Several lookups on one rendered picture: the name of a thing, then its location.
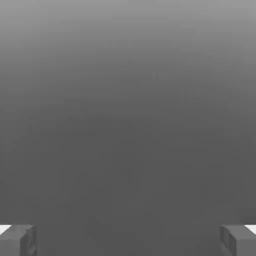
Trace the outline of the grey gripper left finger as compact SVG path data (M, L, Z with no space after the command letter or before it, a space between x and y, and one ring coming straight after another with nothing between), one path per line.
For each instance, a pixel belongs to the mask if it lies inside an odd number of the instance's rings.
M0 224L0 256L37 256L37 226Z

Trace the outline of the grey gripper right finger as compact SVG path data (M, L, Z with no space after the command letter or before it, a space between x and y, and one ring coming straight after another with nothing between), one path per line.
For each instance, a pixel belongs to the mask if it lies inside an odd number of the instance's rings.
M256 224L221 225L219 235L223 256L256 256Z

